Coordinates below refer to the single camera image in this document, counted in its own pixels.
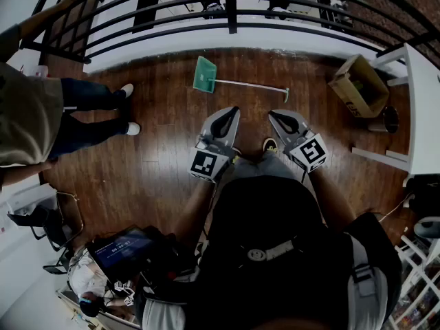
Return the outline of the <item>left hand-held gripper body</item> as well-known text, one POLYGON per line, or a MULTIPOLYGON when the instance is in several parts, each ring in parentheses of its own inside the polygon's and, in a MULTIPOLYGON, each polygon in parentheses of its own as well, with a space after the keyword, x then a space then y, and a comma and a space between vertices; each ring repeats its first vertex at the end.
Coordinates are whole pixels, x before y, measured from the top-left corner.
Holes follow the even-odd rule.
POLYGON ((234 146, 225 146, 214 138, 200 135, 196 145, 190 149, 188 173, 216 184, 240 154, 240 150, 234 146))

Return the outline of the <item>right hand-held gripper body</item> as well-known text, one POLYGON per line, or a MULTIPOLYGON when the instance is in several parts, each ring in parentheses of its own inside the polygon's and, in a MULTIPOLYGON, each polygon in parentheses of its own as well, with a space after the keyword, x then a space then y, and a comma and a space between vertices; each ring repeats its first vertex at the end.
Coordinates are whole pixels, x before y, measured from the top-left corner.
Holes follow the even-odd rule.
POLYGON ((328 150, 321 135, 310 130, 302 134, 288 135, 283 153, 306 173, 322 166, 328 156, 328 150))

